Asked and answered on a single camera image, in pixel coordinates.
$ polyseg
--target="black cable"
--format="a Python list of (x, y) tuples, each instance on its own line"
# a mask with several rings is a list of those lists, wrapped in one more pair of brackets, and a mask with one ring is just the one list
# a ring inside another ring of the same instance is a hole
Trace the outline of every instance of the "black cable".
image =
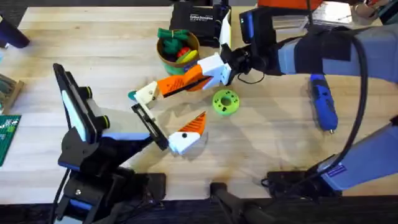
[(366, 100), (368, 97), (368, 61), (366, 58), (365, 50), (362, 46), (362, 43), (353, 35), (350, 34), (345, 34), (340, 32), (339, 35), (341, 35), (344, 38), (349, 38), (351, 42), (353, 43), (357, 53), (358, 53), (358, 60), (359, 60), (359, 67), (360, 67), (360, 73), (361, 73), (361, 93), (359, 96), (359, 105), (358, 105), (358, 111), (356, 113), (355, 121), (353, 128), (348, 136), (347, 142), (342, 150), (342, 152), (337, 156), (337, 158), (325, 169), (323, 169), (320, 172), (317, 172), (313, 175), (308, 176), (307, 178), (301, 180), (300, 182), (294, 184), (291, 186), (290, 189), (285, 191), (282, 196), (273, 199), (270, 203), (268, 203), (266, 206), (262, 208), (269, 208), (270, 206), (274, 205), (276, 202), (278, 202), (280, 199), (288, 196), (291, 194), (298, 186), (302, 185), (305, 182), (308, 182), (309, 180), (312, 180), (314, 178), (317, 178), (329, 171), (331, 171), (333, 168), (335, 168), (347, 155), (349, 150), (351, 149), (351, 146), (354, 143), (355, 137), (359, 131), (359, 127), (361, 126), (364, 112), (365, 112), (365, 107), (366, 107)]
[(307, 10), (308, 10), (308, 23), (310, 27), (313, 25), (313, 17), (312, 17), (312, 10), (311, 10), (311, 0), (307, 0)]
[(49, 219), (50, 224), (53, 224), (55, 221), (55, 218), (54, 218), (55, 208), (57, 207), (58, 199), (60, 198), (61, 191), (63, 189), (63, 186), (65, 185), (65, 181), (67, 180), (69, 172), (70, 172), (70, 169), (66, 169), (65, 174), (63, 175), (60, 185), (58, 187), (57, 193), (55, 194), (54, 201), (52, 202), (51, 211), (50, 211), (50, 219)]
[(256, 83), (259, 83), (259, 82), (261, 82), (263, 79), (264, 79), (264, 77), (266, 76), (266, 74), (262, 74), (262, 78), (260, 78), (260, 80), (258, 80), (258, 81), (255, 81), (255, 82), (248, 82), (248, 81), (246, 81), (246, 80), (243, 80), (242, 78), (241, 78), (241, 75), (242, 75), (242, 73), (240, 73), (239, 75), (238, 75), (238, 80), (240, 80), (240, 81), (242, 81), (242, 82), (244, 82), (244, 83), (246, 83), (246, 84), (256, 84)]
[[(68, 130), (71, 130), (72, 124), (70, 123), (70, 117), (69, 117), (67, 107), (65, 105), (63, 107), (65, 109), (65, 116), (67, 117)], [(57, 207), (58, 200), (61, 195), (61, 191), (63, 189), (63, 186), (65, 185), (65, 181), (67, 180), (69, 173), (70, 173), (70, 169), (66, 169), (65, 174), (63, 175), (62, 180), (60, 182), (60, 185), (58, 186), (58, 190), (57, 190), (57, 193), (55, 194), (54, 201), (52, 202), (52, 206), (51, 206), (51, 210), (50, 210), (49, 224), (53, 224), (55, 221), (55, 219), (54, 219), (55, 208)]]

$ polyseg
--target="green 3d printed gear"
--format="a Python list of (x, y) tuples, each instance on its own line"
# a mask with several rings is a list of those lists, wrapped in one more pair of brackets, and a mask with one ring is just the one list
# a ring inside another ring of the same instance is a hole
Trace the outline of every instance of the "green 3d printed gear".
[(213, 96), (213, 107), (219, 114), (231, 115), (239, 108), (239, 97), (232, 90), (219, 90)]

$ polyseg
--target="black box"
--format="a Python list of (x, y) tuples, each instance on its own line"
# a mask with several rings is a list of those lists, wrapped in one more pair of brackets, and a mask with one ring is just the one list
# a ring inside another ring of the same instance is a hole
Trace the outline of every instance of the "black box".
[(201, 46), (218, 48), (222, 21), (229, 10), (231, 7), (224, 4), (205, 8), (195, 7), (190, 2), (177, 2), (174, 4), (169, 29), (189, 30), (198, 37)]

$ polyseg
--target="green circuit board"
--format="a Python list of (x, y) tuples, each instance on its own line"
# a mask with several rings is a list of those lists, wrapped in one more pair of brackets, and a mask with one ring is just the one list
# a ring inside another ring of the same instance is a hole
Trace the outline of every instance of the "green circuit board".
[(12, 138), (17, 131), (20, 120), (20, 115), (0, 116), (0, 167), (6, 158), (8, 148), (10, 147)]

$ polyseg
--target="wooden tabletop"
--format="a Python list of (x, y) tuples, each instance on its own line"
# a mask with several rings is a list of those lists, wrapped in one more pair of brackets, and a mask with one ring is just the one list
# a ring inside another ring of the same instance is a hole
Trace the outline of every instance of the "wooden tabletop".
[[(248, 9), (233, 8), (233, 49), (243, 45), (238, 13)], [(0, 203), (51, 202), (65, 171), (57, 160), (67, 123), (52, 64), (61, 63), (79, 85), (90, 86), (100, 106), (132, 113), (127, 93), (167, 76), (155, 44), (157, 28), (168, 28), (171, 13), (171, 7), (28, 8), (19, 28), (31, 44), (8, 48), (0, 63), (0, 73), (26, 83), (12, 109), (22, 119), (0, 168)], [(200, 49), (202, 57), (213, 52)], [(254, 81), (261, 76), (252, 71), (243, 78)], [(185, 157), (151, 145), (125, 166), (166, 173), (169, 200), (207, 198), (213, 180), (228, 183), (238, 197), (268, 197), (259, 185), (268, 171), (308, 169), (343, 148), (357, 110), (359, 78), (327, 79), (340, 120), (334, 135), (316, 127), (308, 75), (267, 76), (256, 85), (235, 80), (229, 88), (239, 95), (241, 106), (231, 116), (222, 117), (211, 107), (220, 88), (183, 92), (157, 102), (153, 112), (170, 133), (207, 111), (204, 137)], [(370, 81), (357, 140), (397, 114), (397, 97), (397, 85)], [(344, 194), (398, 194), (397, 185), (398, 175), (392, 175)]]

